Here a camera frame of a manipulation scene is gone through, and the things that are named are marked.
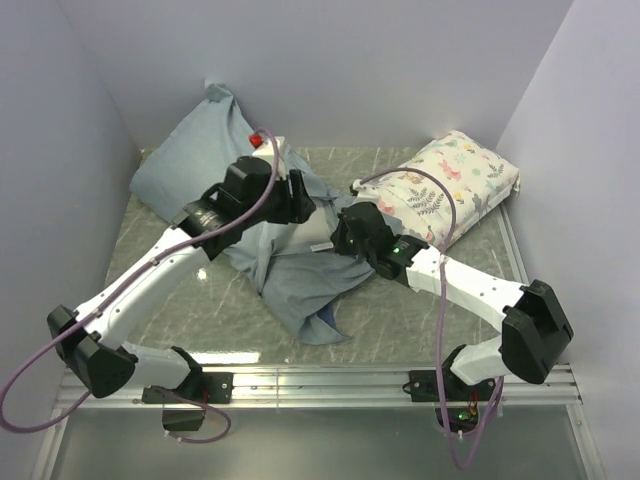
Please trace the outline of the white pillow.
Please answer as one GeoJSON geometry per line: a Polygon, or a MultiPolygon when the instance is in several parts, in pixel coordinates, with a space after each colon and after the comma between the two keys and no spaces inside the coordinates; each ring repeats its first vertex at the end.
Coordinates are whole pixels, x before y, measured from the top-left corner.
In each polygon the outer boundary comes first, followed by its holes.
{"type": "Polygon", "coordinates": [[[289,224],[283,235],[283,248],[301,244],[320,245],[329,241],[331,231],[327,207],[317,204],[309,219],[302,224],[289,224]]]}

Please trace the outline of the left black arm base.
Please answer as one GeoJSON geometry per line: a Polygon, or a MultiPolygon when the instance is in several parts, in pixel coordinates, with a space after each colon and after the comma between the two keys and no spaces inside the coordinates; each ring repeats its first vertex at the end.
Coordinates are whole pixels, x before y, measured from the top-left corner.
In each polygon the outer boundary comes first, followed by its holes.
{"type": "Polygon", "coordinates": [[[162,426],[171,434],[198,432],[209,407],[227,405],[232,399],[234,374],[190,374],[176,389],[150,386],[143,389],[141,403],[162,407],[162,426]]]}

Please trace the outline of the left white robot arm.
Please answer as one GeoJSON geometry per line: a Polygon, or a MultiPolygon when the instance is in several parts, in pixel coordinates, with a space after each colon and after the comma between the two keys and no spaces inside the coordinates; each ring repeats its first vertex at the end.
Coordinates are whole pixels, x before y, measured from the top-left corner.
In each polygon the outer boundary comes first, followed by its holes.
{"type": "Polygon", "coordinates": [[[80,306],[58,306],[48,315],[51,333],[63,338],[58,356],[96,398],[139,385],[192,401],[203,388],[201,365],[179,347],[134,345],[129,334],[187,274],[239,242],[246,230],[262,222],[302,224],[314,210],[300,170],[273,173],[261,158],[238,158],[125,274],[80,306]]]}

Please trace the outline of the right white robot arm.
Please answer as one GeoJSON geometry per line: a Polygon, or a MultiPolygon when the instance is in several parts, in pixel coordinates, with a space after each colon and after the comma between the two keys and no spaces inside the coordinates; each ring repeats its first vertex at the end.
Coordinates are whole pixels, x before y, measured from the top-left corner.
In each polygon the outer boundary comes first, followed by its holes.
{"type": "Polygon", "coordinates": [[[436,385],[446,399],[464,400],[477,385],[509,374],[534,385],[547,380],[574,337],[550,285],[504,280],[396,234],[370,202],[352,205],[338,218],[331,236],[336,253],[356,255],[379,276],[416,292],[437,294],[498,332],[491,340],[457,347],[442,361],[436,385]]]}

